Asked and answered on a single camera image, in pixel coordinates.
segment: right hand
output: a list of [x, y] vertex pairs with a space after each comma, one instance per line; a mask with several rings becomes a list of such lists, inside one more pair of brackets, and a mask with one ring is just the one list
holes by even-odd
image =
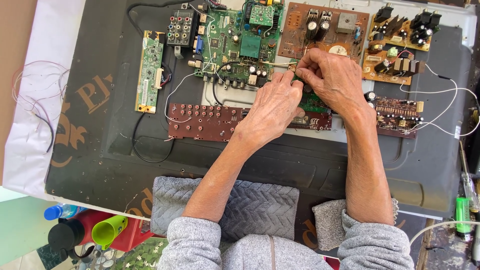
[[296, 75], [343, 118], [355, 111], [376, 116], [365, 101], [361, 88], [361, 68], [353, 60], [313, 48], [300, 60]]

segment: water bottle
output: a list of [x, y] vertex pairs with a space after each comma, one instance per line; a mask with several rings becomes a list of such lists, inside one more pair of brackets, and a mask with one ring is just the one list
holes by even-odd
[[43, 216], [48, 221], [56, 219], [68, 219], [85, 210], [87, 210], [85, 207], [59, 203], [45, 209]]

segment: hand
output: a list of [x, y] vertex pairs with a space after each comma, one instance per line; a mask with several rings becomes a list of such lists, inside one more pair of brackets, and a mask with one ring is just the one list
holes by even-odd
[[314, 48], [302, 57], [296, 74], [343, 118], [356, 111], [375, 117], [363, 96], [361, 68], [353, 60]]
[[294, 73], [274, 73], [272, 81], [257, 91], [257, 96], [248, 115], [237, 125], [232, 140], [241, 140], [252, 151], [280, 137], [293, 118], [304, 116], [298, 108], [303, 83], [293, 81]]

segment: brown circuit board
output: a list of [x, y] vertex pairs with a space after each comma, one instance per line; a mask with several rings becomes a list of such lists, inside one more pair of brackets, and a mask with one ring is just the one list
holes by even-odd
[[[323, 11], [332, 12], [330, 30], [321, 41], [315, 40], [315, 38], [306, 39], [310, 9], [319, 10], [320, 13]], [[344, 18], [353, 18], [356, 15], [354, 25], [360, 27], [360, 36], [357, 39], [354, 38], [355, 30], [352, 30], [349, 34], [337, 32], [339, 29], [337, 27], [338, 19], [341, 13]], [[363, 41], [368, 32], [369, 17], [370, 14], [368, 13], [290, 2], [285, 17], [286, 21], [283, 28], [282, 45], [278, 50], [278, 55], [300, 59], [309, 49], [319, 48], [331, 53], [348, 56], [355, 62], [360, 63]], [[344, 21], [346, 21], [347, 24], [353, 23], [350, 22], [350, 19], [345, 19]]]
[[[387, 57], [386, 50], [383, 50], [377, 54], [371, 54], [368, 53], [368, 49], [366, 49], [363, 56], [362, 78], [378, 82], [404, 84], [409, 86], [412, 82], [412, 77], [398, 77], [386, 73], [375, 72], [373, 68], [380, 64], [384, 59], [388, 59], [390, 62], [393, 62], [396, 57]], [[408, 59], [413, 60], [413, 56], [408, 55]]]
[[377, 133], [408, 139], [416, 139], [417, 131], [405, 134], [420, 121], [423, 101], [377, 97]]
[[[168, 136], [175, 139], [194, 138], [196, 140], [228, 142], [237, 124], [250, 109], [175, 104], [170, 103], [168, 117], [178, 121], [168, 121]], [[331, 130], [332, 114], [306, 111], [304, 117], [295, 117], [290, 128]]]
[[[391, 17], [390, 19], [386, 20], [385, 22], [382, 22], [382, 23], [376, 23], [375, 22], [375, 16], [376, 14], [373, 15], [372, 17], [372, 25], [370, 26], [370, 29], [369, 29], [369, 35], [368, 35], [368, 39], [369, 40], [373, 40], [373, 28], [375, 26], [377, 27], [381, 27], [383, 25], [385, 25], [385, 23], [388, 23], [389, 26], [393, 27], [393, 25], [391, 24], [392, 20], [394, 20], [394, 22], [399, 22], [401, 23], [400, 20], [404, 20], [404, 18], [399, 18], [399, 16], [397, 15], [395, 18], [394, 17]], [[417, 45], [414, 45], [412, 44], [411, 40], [410, 40], [410, 35], [413, 33], [414, 29], [410, 29], [410, 23], [411, 21], [408, 20], [408, 21], [404, 21], [402, 26], [400, 27], [400, 29], [398, 31], [394, 31], [393, 33], [391, 33], [390, 35], [385, 35], [384, 36], [384, 40], [387, 44], [392, 44], [392, 45], [397, 45], [399, 47], [402, 47], [402, 48], [411, 48], [411, 49], [418, 49], [418, 50], [422, 50], [422, 51], [428, 51], [430, 49], [430, 43], [432, 42], [432, 39], [429, 38], [427, 43], [421, 47], [417, 46]], [[393, 38], [398, 38], [399, 36], [399, 31], [401, 30], [404, 30], [405, 32], [407, 32], [407, 37], [406, 38], [403, 38], [401, 41], [399, 42], [395, 42], [393, 41], [392, 39]]]

